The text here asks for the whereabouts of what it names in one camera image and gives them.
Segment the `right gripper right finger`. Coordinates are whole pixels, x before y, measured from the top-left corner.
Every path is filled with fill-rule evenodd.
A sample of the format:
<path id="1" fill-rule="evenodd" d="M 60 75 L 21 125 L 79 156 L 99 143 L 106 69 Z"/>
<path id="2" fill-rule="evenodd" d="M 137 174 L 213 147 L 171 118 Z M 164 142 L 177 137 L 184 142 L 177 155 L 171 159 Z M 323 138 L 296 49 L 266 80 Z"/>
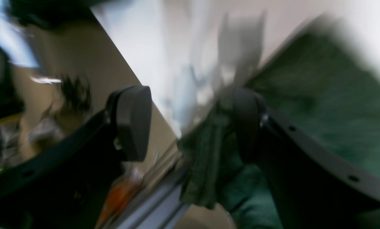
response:
<path id="1" fill-rule="evenodd" d="M 284 229 L 380 229 L 380 179 L 329 152 L 238 88 L 232 119 L 239 154 L 269 184 Z"/>

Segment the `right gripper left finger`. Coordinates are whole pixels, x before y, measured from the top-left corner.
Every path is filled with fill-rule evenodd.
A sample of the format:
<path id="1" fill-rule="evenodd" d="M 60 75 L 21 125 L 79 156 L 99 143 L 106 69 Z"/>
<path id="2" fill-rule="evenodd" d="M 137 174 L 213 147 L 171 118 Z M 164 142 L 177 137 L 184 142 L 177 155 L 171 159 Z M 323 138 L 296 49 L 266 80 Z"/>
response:
<path id="1" fill-rule="evenodd" d="M 151 117 L 150 87 L 123 87 L 68 137 L 0 173 L 0 228 L 94 228 L 122 162 L 144 161 Z"/>

